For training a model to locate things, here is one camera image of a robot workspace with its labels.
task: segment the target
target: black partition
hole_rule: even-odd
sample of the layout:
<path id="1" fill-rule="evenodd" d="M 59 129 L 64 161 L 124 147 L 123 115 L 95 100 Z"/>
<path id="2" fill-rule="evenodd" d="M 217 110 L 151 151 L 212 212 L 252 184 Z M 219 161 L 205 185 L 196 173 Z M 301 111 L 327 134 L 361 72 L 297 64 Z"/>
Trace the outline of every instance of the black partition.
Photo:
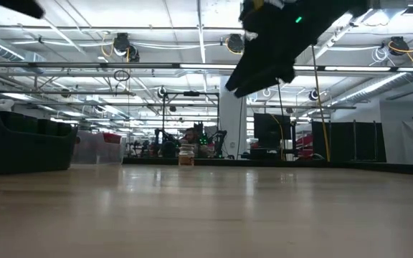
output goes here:
<path id="1" fill-rule="evenodd" d="M 331 161 L 386 162 L 381 123 L 326 123 Z M 312 123 L 313 152 L 326 158 L 323 124 Z"/>
<path id="2" fill-rule="evenodd" d="M 77 128 L 56 123 L 63 135 L 45 135 L 37 132 L 36 125 L 36 118 L 0 114 L 0 174 L 61 171 L 70 167 Z"/>

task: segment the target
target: wooden table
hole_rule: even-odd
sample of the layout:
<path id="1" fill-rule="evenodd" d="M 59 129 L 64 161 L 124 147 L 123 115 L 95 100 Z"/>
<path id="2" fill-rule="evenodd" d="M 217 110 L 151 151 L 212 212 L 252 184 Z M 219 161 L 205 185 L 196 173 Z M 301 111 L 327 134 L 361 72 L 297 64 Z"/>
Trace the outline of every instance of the wooden table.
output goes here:
<path id="1" fill-rule="evenodd" d="M 413 176 L 177 166 L 0 176 L 1 257 L 413 258 Z"/>

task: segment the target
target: ceiling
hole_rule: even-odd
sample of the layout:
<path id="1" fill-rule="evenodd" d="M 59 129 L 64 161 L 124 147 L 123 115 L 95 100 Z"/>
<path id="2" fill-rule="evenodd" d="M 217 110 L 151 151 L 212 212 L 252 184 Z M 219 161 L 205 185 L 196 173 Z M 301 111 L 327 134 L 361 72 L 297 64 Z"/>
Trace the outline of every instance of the ceiling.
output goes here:
<path id="1" fill-rule="evenodd" d="M 141 62 L 172 62 L 172 63 L 212 63 L 235 65 L 240 55 L 233 54 L 221 44 L 231 33 L 242 32 L 241 24 L 237 17 L 240 11 L 240 0 L 39 0 L 46 11 L 46 20 L 37 20 L 23 14 L 0 7 L 0 43 L 15 52 L 35 52 L 45 58 L 47 62 L 122 62 L 123 58 L 113 54 L 106 57 L 98 46 L 101 42 L 110 42 L 117 31 L 125 31 L 130 35 L 130 41 L 136 45 L 140 52 Z M 328 29 L 318 40 L 315 50 L 318 52 L 327 40 L 338 35 L 335 44 L 316 60 L 317 65 L 351 65 L 351 66 L 380 66 L 389 65 L 410 66 L 406 55 L 389 56 L 390 60 L 374 63 L 374 47 L 383 41 L 389 42 L 393 36 L 402 36 L 413 48 L 413 16 L 397 15 L 391 21 L 380 20 L 377 14 L 358 24 L 357 27 L 346 28 L 347 23 L 338 21 Z M 201 21 L 202 32 L 198 30 Z M 57 27 L 59 34 L 52 27 Z M 77 47 L 65 40 L 70 39 Z M 201 45 L 205 44 L 204 57 Z M 104 46 L 105 53 L 110 51 L 110 46 Z M 297 59 L 298 65 L 312 63 L 309 49 Z M 64 72 L 59 69 L 47 69 L 50 72 Z M 90 72 L 90 70 L 73 69 L 74 72 Z M 33 85 L 34 77 L 20 76 L 23 71 L 14 69 L 1 69 L 0 72 L 9 72 L 13 80 L 25 85 Z M 95 77 L 56 77 L 47 82 L 43 90 L 58 90 L 70 88 L 79 91 L 107 91 L 115 87 L 118 81 L 112 77 L 100 76 L 99 70 Z M 176 70 L 156 70 L 155 75 L 151 69 L 131 70 L 133 75 L 141 77 L 122 82 L 119 87 L 127 87 L 136 93 L 135 97 L 126 95 L 112 96 L 101 95 L 102 105 L 109 103 L 157 103 L 157 91 L 163 85 L 168 91 L 183 92 L 187 90 L 219 92 L 219 72 L 187 72 Z M 323 100 L 329 100 L 355 86 L 365 82 L 370 77 L 366 75 L 335 75 L 321 74 L 319 77 L 320 89 L 326 92 Z M 49 77 L 40 77 L 39 83 L 46 82 Z M 308 99 L 308 93 L 315 87 L 315 77 L 302 75 L 295 78 L 289 85 L 281 85 L 283 93 L 282 102 L 286 105 L 313 105 Z M 257 92 L 250 95 L 249 103 L 264 105 L 269 102 L 279 102 L 278 87 L 275 86 L 268 92 Z M 51 96 L 51 101 L 79 102 L 86 101 L 78 96 L 64 98 L 58 95 Z M 203 97 L 192 100 L 190 97 L 179 97 L 178 102 L 200 105 L 205 103 Z M 141 107 L 117 107 L 124 113 L 129 113 L 134 118 L 158 118 L 156 110 L 151 110 L 143 105 Z M 93 111 L 88 106 L 87 115 Z M 262 111 L 262 108 L 249 109 Z M 214 115 L 215 107 L 178 108 L 173 115 Z"/>

